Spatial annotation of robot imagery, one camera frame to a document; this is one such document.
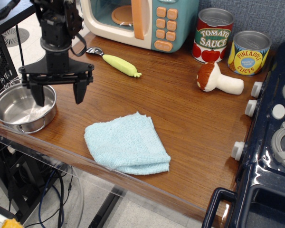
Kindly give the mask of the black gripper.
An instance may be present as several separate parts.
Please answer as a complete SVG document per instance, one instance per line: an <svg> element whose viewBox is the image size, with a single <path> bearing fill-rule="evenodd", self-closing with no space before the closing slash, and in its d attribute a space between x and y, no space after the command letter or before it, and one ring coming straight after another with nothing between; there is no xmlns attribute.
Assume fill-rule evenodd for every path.
<svg viewBox="0 0 285 228"><path fill-rule="evenodd" d="M44 106L43 86L73 84L76 104L83 102L86 88L93 81L92 64L79 62L69 57L68 51L46 54L39 61L19 68L24 85L30 86L37 105Z"/></svg>

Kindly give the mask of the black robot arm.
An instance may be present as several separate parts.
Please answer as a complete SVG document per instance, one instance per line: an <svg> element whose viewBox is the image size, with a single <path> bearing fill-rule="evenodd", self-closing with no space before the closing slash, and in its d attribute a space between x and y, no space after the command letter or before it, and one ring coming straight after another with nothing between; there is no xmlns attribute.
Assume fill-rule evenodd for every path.
<svg viewBox="0 0 285 228"><path fill-rule="evenodd" d="M75 101L83 102L87 86L93 81L92 64L69 57L72 40L85 39L79 34L83 18L74 0L33 0L36 16L41 27L40 45L45 56L33 64L22 66L22 85L31 90L37 105L44 106L46 85L73 84Z"/></svg>

